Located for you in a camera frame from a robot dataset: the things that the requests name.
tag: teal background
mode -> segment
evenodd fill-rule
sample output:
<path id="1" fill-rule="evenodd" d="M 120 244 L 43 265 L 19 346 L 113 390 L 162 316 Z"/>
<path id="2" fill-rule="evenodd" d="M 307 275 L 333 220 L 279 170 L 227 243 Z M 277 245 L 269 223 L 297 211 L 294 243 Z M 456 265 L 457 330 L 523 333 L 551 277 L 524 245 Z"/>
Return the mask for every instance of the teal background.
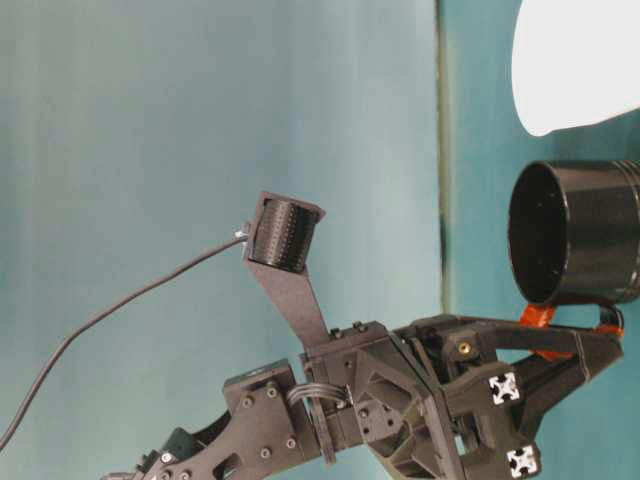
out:
<path id="1" fill-rule="evenodd" d="M 447 309 L 456 313 L 516 319 L 524 307 L 506 231 L 511 189 L 528 162 L 640 160 L 640 112 L 543 138 L 522 128 L 510 78 L 519 6 L 518 0 L 440 2 L 445 290 Z M 623 310 L 626 358 L 546 417 L 539 478 L 638 478 L 640 305 Z M 558 320 L 593 326 L 597 312 L 565 308 Z"/>
<path id="2" fill-rule="evenodd" d="M 0 426 L 89 315 L 252 216 L 328 215 L 330 326 L 440 311 L 433 1 L 5 0 Z M 300 345 L 227 252 L 81 337 L 0 477 L 97 479 L 224 410 L 227 377 Z M 386 478 L 365 449 L 280 478 Z"/>

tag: screw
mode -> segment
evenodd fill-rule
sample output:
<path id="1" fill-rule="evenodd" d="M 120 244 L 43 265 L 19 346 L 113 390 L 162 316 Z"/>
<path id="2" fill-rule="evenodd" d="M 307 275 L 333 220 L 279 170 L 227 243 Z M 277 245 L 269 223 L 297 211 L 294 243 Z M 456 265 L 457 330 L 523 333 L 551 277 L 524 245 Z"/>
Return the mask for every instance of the screw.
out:
<path id="1" fill-rule="evenodd" d="M 364 333 L 364 332 L 367 331 L 367 326 L 363 325 L 362 322 L 354 322 L 353 323 L 353 328 L 358 330 L 360 333 Z"/>
<path id="2" fill-rule="evenodd" d="M 458 345 L 458 352 L 460 352 L 462 355 L 469 355 L 471 353 L 471 345 L 469 344 L 469 342 L 461 342 Z"/>
<path id="3" fill-rule="evenodd" d="M 276 398 L 278 396 L 278 389 L 273 385 L 270 385 L 267 389 L 267 397 Z"/>

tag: white lamp shade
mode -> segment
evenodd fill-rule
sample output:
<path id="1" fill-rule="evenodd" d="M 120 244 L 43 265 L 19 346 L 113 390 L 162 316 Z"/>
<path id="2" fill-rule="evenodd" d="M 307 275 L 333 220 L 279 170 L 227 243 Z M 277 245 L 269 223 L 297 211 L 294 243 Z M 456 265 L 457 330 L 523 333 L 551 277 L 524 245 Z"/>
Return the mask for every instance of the white lamp shade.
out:
<path id="1" fill-rule="evenodd" d="M 535 136 L 640 108 L 640 0 L 523 0 L 512 83 Z"/>

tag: small black cylinder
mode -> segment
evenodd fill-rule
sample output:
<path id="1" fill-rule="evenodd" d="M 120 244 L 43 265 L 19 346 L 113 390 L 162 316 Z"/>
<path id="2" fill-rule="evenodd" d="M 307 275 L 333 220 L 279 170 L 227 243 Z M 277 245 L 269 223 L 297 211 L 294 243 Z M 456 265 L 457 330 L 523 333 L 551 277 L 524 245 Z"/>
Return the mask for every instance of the small black cylinder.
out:
<path id="1" fill-rule="evenodd" d="M 536 162 L 509 209 L 509 253 L 529 303 L 609 305 L 640 294 L 640 166 Z"/>
<path id="2" fill-rule="evenodd" d="M 281 199 L 268 199 L 258 223 L 251 260 L 302 273 L 319 213 Z"/>

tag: bolt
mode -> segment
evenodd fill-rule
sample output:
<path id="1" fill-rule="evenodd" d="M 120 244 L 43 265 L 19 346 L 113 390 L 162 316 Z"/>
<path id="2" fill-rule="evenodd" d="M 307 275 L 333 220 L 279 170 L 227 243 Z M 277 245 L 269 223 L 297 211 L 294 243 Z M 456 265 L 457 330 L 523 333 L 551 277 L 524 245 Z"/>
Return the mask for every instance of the bolt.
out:
<path id="1" fill-rule="evenodd" d="M 270 382 L 267 387 L 267 397 L 276 398 L 278 396 L 278 389 L 275 387 L 275 384 Z"/>
<path id="2" fill-rule="evenodd" d="M 469 342 L 460 342 L 458 345 L 458 352 L 462 355 L 469 355 L 471 353 L 471 345 Z"/>

